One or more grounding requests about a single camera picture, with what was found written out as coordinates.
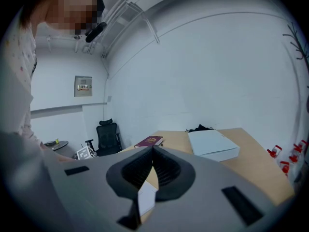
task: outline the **black microphone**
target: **black microphone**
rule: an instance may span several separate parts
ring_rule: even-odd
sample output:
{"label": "black microphone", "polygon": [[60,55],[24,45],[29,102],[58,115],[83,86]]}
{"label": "black microphone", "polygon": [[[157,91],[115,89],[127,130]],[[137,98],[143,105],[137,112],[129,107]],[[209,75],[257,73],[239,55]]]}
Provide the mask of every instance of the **black microphone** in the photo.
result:
{"label": "black microphone", "polygon": [[105,28],[107,24],[105,22],[101,22],[98,24],[94,29],[89,30],[88,32],[85,33],[86,37],[86,42],[90,43],[92,42]]}

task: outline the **chair backrest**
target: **chair backrest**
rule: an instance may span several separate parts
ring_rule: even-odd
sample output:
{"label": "chair backrest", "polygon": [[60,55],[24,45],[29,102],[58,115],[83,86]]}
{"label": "chair backrest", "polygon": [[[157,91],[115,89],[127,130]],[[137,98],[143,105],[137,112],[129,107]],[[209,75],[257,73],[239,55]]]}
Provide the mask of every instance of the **chair backrest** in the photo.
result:
{"label": "chair backrest", "polygon": [[112,123],[97,127],[98,133],[98,148],[106,149],[117,145],[116,138],[117,124]]}

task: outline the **electrical panel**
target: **electrical panel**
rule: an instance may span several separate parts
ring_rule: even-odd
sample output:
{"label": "electrical panel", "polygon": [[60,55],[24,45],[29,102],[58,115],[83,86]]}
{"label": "electrical panel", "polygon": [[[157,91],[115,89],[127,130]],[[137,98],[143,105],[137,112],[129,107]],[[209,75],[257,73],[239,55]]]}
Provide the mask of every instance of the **electrical panel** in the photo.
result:
{"label": "electrical panel", "polygon": [[75,76],[74,97],[92,96],[92,77]]}

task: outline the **chair headrest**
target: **chair headrest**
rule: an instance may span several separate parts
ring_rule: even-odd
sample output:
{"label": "chair headrest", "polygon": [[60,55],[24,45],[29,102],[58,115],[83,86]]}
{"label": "chair headrest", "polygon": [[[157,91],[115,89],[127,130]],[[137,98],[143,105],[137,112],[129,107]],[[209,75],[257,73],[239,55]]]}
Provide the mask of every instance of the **chair headrest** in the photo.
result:
{"label": "chair headrest", "polygon": [[100,124],[101,126],[105,126],[105,125],[112,124],[112,119],[105,120],[105,121],[101,120],[101,121],[99,122],[99,124]]}

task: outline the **wooden table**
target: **wooden table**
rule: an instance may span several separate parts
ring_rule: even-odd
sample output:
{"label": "wooden table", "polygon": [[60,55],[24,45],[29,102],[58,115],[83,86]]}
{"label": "wooden table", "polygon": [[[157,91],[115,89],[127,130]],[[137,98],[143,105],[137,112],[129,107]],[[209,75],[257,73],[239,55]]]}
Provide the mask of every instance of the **wooden table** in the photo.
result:
{"label": "wooden table", "polygon": [[[221,161],[221,164],[256,185],[275,205],[294,195],[294,190],[274,159],[244,129],[218,130],[240,147],[237,158]],[[188,133],[184,131],[157,131],[153,136],[163,136],[163,147],[193,154]],[[147,181],[158,189],[158,179],[152,168]],[[143,215],[144,221],[150,212]]]}

